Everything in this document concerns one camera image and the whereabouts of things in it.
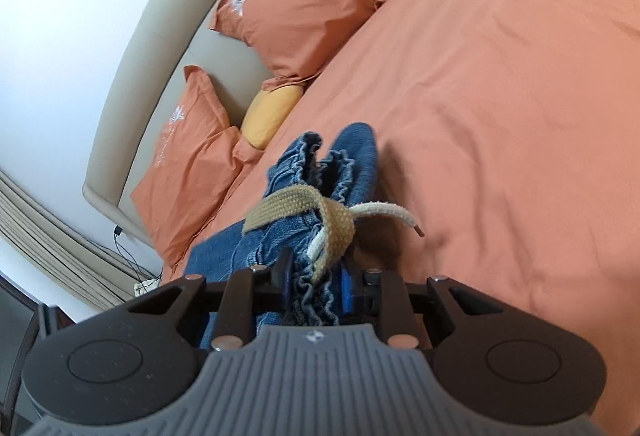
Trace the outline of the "beige curtain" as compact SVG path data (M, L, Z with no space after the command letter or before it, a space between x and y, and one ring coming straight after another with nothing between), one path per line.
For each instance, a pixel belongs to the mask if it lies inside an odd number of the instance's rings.
M160 284L120 243L110 249L81 236L6 175L1 176L1 238L75 299L100 312Z

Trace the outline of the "orange bed duvet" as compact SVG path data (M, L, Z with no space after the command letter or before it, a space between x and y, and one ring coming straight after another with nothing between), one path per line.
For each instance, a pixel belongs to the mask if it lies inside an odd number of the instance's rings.
M639 0L387 0L311 83L207 226L238 221L298 135L365 122L375 196L363 266L445 275L586 338L594 420L639 426Z

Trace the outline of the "small orange pillow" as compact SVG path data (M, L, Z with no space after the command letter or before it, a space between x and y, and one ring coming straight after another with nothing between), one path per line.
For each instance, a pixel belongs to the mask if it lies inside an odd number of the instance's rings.
M181 264L232 186L262 158L230 122L209 75L189 66L184 78L150 167L131 193L152 247L169 269Z

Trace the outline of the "beige upholstered headboard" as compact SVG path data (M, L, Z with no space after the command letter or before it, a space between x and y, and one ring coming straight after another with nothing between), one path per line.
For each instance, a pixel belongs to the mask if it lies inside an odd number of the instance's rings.
M209 29L218 0L149 0L116 71L91 150L82 193L101 214L150 241L130 198L151 163L162 126L183 91L183 69L213 79L233 124L240 124L270 71L243 42Z

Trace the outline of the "blue denim jeans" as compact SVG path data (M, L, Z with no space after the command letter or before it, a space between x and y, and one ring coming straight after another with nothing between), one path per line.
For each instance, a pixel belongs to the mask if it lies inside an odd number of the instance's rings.
M260 327L338 325L349 310L343 257L358 221L380 215L418 226L407 209L374 199L378 149L370 126L349 124L318 159L321 144L317 133L300 135L270 167L264 196L246 218L189 255L187 273L221 282L245 268L271 267L291 251L290 304L282 314L260 315Z

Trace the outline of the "yellow cushion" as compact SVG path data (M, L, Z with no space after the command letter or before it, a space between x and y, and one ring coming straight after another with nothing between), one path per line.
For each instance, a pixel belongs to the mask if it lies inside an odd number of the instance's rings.
M244 115L243 137L254 148L264 150L303 95L304 88L298 84L260 90Z

